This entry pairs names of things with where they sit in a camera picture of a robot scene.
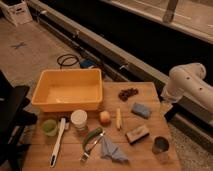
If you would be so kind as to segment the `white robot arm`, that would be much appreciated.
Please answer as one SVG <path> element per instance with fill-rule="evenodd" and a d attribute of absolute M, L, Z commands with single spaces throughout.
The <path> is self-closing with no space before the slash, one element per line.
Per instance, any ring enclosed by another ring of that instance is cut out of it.
<path fill-rule="evenodd" d="M 177 103 L 187 92 L 213 114 L 213 86 L 204 81 L 205 76 L 206 68 L 201 63 L 174 66 L 169 71 L 169 80 L 161 97 L 170 103 Z"/>

